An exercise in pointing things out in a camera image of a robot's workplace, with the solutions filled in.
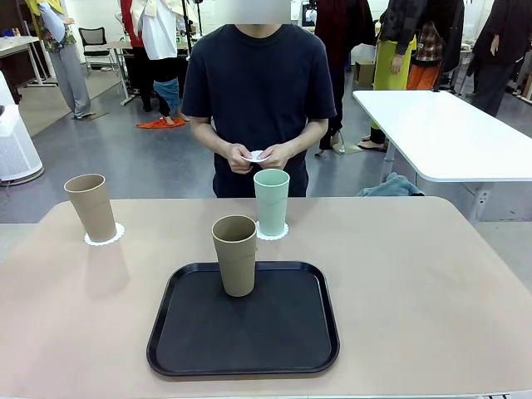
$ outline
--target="white air purifier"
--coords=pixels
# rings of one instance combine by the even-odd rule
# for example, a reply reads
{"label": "white air purifier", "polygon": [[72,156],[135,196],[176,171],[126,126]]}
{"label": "white air purifier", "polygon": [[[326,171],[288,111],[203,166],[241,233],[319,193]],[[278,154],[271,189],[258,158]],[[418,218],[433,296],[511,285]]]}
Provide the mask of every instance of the white air purifier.
{"label": "white air purifier", "polygon": [[20,185],[42,175],[39,154],[15,104],[0,104],[0,180]]}

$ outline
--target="hand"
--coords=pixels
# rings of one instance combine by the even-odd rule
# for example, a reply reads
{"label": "hand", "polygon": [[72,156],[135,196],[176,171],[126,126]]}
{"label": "hand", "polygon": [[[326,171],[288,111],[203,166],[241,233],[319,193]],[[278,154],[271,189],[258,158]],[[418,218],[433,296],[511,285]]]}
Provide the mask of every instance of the hand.
{"label": "hand", "polygon": [[495,57],[495,54],[499,51],[499,35],[493,37],[493,42],[491,42],[491,55]]}
{"label": "hand", "polygon": [[230,144],[224,157],[229,162],[229,166],[233,173],[246,175],[253,169],[251,163],[242,158],[251,159],[253,156],[249,153],[248,149],[241,144]]}
{"label": "hand", "polygon": [[396,56],[393,57],[391,68],[392,75],[397,75],[399,72],[401,72],[403,58],[404,56],[401,54],[396,54]]}
{"label": "hand", "polygon": [[292,145],[290,143],[276,144],[267,148],[259,155],[259,159],[263,160],[268,158],[266,161],[260,163],[259,165],[263,169],[280,169],[284,170],[287,162],[294,155]]}

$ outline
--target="orange cloth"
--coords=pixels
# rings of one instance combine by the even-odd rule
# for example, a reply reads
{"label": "orange cloth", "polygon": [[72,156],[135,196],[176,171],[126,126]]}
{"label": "orange cloth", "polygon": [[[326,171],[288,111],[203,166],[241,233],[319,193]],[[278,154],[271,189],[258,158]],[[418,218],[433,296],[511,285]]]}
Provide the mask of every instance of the orange cloth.
{"label": "orange cloth", "polygon": [[434,87],[438,78],[439,66],[421,67],[412,65],[410,75],[408,75],[407,90],[430,90]]}
{"label": "orange cloth", "polygon": [[137,123],[136,127],[140,129],[173,129],[186,125],[185,121],[180,118],[172,118],[172,120],[174,121],[174,125],[169,125],[165,119],[161,118],[153,122]]}

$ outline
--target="gray pants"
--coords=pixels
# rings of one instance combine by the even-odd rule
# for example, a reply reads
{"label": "gray pants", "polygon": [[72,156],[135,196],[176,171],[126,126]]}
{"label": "gray pants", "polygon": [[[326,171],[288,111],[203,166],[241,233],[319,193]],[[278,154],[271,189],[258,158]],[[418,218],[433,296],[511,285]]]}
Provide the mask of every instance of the gray pants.
{"label": "gray pants", "polygon": [[49,54],[66,104],[74,116],[82,117],[91,111],[91,98],[86,90],[85,77],[81,70],[80,60],[77,58],[75,45],[68,44],[60,51]]}

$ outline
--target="white paper coaster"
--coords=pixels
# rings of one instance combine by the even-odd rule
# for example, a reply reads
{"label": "white paper coaster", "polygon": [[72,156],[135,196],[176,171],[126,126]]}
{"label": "white paper coaster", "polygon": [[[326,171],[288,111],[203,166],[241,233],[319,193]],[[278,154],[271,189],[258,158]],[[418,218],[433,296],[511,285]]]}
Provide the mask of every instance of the white paper coaster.
{"label": "white paper coaster", "polygon": [[260,225],[258,221],[256,222],[256,225],[257,225],[257,238],[263,239],[264,241],[276,241],[284,237],[286,234],[288,234],[288,225],[286,223],[284,224],[284,231],[280,235],[274,235],[274,236],[262,234],[262,232],[260,231]]}
{"label": "white paper coaster", "polygon": [[85,234],[85,242],[92,247],[101,247],[102,245],[112,244],[117,241],[122,235],[124,235],[126,229],[120,223],[116,223],[116,235],[112,239],[108,239],[103,243],[94,243],[89,238],[89,234]]}
{"label": "white paper coaster", "polygon": [[261,155],[263,152],[264,152],[264,151],[261,151],[261,150],[253,151],[253,152],[251,153],[251,156],[252,156],[253,158],[244,158],[244,157],[242,157],[242,158],[244,158],[244,159],[247,160],[248,162],[254,162],[255,164],[260,164],[261,162],[264,162],[264,161],[266,161],[266,160],[269,158],[269,156],[267,156],[267,157],[264,158],[263,160],[260,160],[260,159],[259,159],[259,155]]}

